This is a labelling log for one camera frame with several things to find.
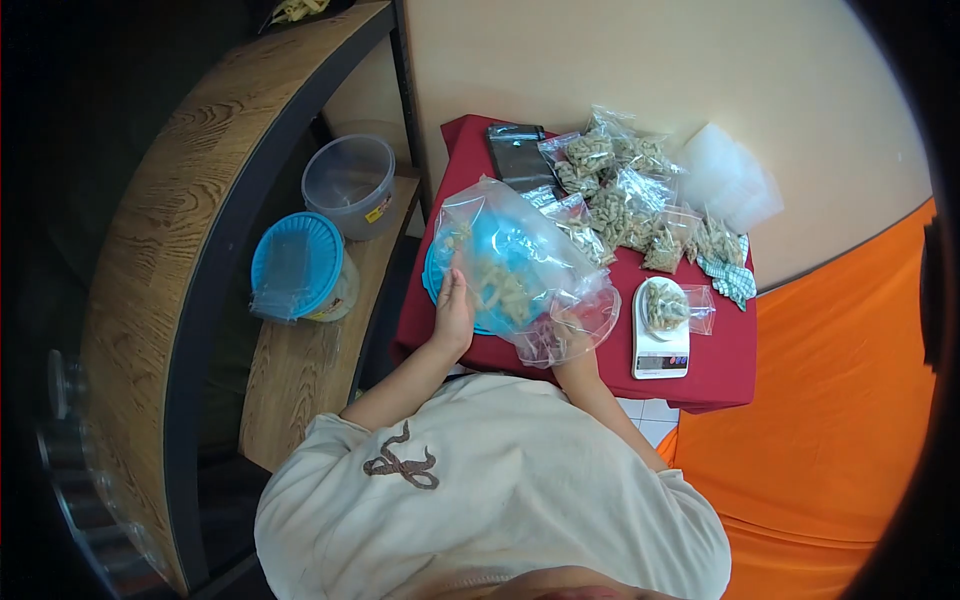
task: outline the red tablecloth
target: red tablecloth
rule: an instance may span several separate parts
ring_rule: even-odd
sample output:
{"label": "red tablecloth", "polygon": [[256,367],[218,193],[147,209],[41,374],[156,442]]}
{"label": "red tablecloth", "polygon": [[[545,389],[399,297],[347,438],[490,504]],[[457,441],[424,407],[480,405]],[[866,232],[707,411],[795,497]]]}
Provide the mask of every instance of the red tablecloth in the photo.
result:
{"label": "red tablecloth", "polygon": [[[484,132],[495,119],[469,114],[441,127],[450,161],[420,243],[417,265],[400,312],[396,337],[391,343],[394,360],[402,361],[430,338],[434,305],[420,280],[427,247],[433,241],[433,224],[443,199],[475,184],[481,175],[495,177]],[[613,285],[620,291],[623,306],[610,338],[597,349],[600,376],[616,396],[644,399],[665,398],[670,406],[700,413],[749,403],[754,397],[756,378],[756,301],[747,301],[742,312],[729,299],[713,292],[716,315],[713,335],[690,336],[690,367],[679,379],[634,379],[633,298],[637,286],[648,276],[663,275],[639,269],[642,255],[621,248],[611,266]],[[750,256],[747,266],[753,268]],[[679,283],[710,285],[700,267],[684,260],[672,277]],[[514,347],[493,336],[474,336],[473,345],[461,364],[477,371],[506,371],[531,379],[553,380],[550,370],[524,367]]]}

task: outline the shelf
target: shelf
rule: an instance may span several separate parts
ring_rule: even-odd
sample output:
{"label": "shelf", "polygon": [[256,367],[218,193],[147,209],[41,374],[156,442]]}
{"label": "shelf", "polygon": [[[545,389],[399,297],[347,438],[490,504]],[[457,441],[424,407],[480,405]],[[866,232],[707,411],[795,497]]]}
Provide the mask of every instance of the shelf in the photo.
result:
{"label": "shelf", "polygon": [[264,322],[260,328],[240,423],[240,453],[269,472],[300,445],[314,417],[347,406],[380,284],[419,183],[397,177],[399,214],[390,229],[368,242],[347,243],[360,272],[360,294],[349,314],[333,323],[301,319],[294,325]]}
{"label": "shelf", "polygon": [[107,233],[81,349],[91,466],[156,541],[182,596],[209,579],[198,422],[240,249],[311,119],[391,32],[391,2],[360,3],[228,52],[157,135]]}

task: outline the checkered cloth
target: checkered cloth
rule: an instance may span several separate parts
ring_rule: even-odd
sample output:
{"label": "checkered cloth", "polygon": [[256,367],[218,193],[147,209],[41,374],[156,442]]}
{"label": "checkered cloth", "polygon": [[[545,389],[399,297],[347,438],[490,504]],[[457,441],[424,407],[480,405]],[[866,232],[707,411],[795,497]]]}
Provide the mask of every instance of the checkered cloth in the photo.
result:
{"label": "checkered cloth", "polygon": [[[740,250],[744,257],[750,248],[750,240],[746,235],[740,236]],[[756,281],[749,269],[736,267],[722,260],[706,260],[701,254],[697,256],[697,264],[704,273],[713,277],[713,289],[736,302],[740,310],[747,310],[747,300],[756,296]]]}

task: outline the person's hand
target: person's hand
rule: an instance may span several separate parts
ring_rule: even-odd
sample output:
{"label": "person's hand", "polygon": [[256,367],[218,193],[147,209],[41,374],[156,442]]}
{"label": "person's hand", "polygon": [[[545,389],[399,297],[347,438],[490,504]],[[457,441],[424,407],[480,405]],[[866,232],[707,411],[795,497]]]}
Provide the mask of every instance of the person's hand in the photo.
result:
{"label": "person's hand", "polygon": [[597,366],[597,354],[592,347],[592,340],[582,329],[576,316],[562,313],[555,317],[554,335],[562,338],[566,343],[566,355],[572,356],[560,365],[554,365],[553,374],[557,383],[565,391],[577,386],[593,385],[600,381],[600,370]]}
{"label": "person's hand", "polygon": [[444,284],[437,295],[437,321],[430,341],[451,354],[454,362],[464,355],[473,341],[473,303],[468,295],[464,273],[451,267],[444,274]]}

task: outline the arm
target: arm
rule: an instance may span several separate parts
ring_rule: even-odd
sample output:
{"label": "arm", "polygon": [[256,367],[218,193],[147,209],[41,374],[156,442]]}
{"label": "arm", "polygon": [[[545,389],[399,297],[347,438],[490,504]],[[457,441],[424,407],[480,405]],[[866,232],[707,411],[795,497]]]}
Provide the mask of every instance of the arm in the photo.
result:
{"label": "arm", "polygon": [[345,408],[340,418],[375,431],[412,416],[437,392],[472,341],[473,306],[467,301],[467,280],[460,270],[450,269],[437,296],[433,336]]}
{"label": "arm", "polygon": [[600,379],[596,352],[588,350],[554,367],[553,374],[556,375],[557,383],[566,393],[566,397],[570,399],[570,404],[599,420],[620,436],[654,472],[668,469],[667,464],[634,426],[610,389]]}

